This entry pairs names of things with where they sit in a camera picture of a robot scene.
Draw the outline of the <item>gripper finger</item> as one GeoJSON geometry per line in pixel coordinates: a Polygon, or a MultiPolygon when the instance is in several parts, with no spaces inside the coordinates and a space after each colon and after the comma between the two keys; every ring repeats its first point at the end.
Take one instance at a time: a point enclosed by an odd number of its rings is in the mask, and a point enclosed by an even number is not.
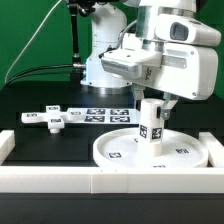
{"type": "Polygon", "coordinates": [[[162,120],[168,120],[171,110],[178,102],[179,97],[171,93],[165,93],[163,99],[164,102],[157,108],[157,117],[162,120]]]}
{"type": "Polygon", "coordinates": [[[136,109],[139,108],[139,103],[144,98],[145,87],[139,84],[132,85],[132,93],[134,97],[134,106],[136,109]]]}

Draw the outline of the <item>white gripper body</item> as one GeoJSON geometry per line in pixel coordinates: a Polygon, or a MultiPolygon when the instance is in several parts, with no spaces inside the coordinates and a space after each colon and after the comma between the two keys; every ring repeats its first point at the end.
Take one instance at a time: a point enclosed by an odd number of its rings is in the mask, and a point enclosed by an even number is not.
{"type": "Polygon", "coordinates": [[[214,49],[166,43],[164,52],[117,49],[101,63],[109,73],[132,83],[192,100],[205,100],[215,87],[218,56],[214,49]]]}

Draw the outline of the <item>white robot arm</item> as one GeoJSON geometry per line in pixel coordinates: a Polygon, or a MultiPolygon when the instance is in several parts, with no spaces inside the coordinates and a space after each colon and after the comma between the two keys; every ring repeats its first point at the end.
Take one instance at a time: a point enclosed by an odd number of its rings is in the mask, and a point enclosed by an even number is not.
{"type": "Polygon", "coordinates": [[[81,84],[101,94],[128,86],[134,97],[146,87],[162,91],[167,118],[180,97],[205,100],[214,91],[221,33],[194,18],[196,0],[121,0],[138,9],[128,24],[110,4],[92,15],[92,53],[81,84]]]}

